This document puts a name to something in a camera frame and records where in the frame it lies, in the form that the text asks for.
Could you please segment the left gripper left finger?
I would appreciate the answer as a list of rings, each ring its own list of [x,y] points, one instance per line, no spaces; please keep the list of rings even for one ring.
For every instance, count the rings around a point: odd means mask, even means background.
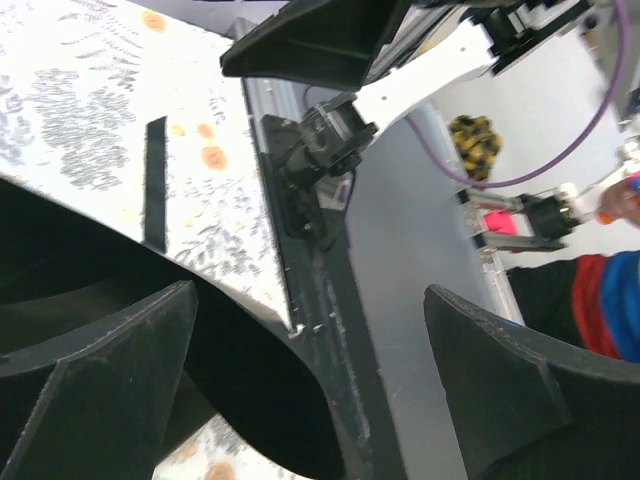
[[[4,479],[149,479],[197,312],[176,282],[1,358]]]

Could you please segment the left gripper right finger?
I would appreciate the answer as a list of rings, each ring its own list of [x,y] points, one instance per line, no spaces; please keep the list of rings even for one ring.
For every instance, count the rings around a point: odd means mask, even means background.
[[[471,479],[636,479],[639,367],[432,285],[424,315]]]

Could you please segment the black paper cone wrapper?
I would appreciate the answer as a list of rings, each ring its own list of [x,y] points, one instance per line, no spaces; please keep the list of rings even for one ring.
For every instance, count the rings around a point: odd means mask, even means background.
[[[191,273],[9,182],[1,185],[1,348],[9,352],[118,312]],[[319,383],[247,311],[202,279],[185,370],[252,447],[312,479],[344,475]]]

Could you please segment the black ribbon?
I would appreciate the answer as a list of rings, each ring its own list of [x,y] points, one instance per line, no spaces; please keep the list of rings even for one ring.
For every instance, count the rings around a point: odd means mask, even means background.
[[[146,125],[143,244],[166,253],[167,117]]]

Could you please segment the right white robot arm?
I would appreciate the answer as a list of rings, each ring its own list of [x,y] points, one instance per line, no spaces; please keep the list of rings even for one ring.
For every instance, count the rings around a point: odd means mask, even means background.
[[[310,110],[308,152],[334,166],[376,142],[442,89],[499,74],[586,13],[589,1],[466,1],[468,17],[438,45],[385,76],[367,76],[399,31],[408,1],[290,1],[237,40],[227,77],[276,78],[341,90]]]

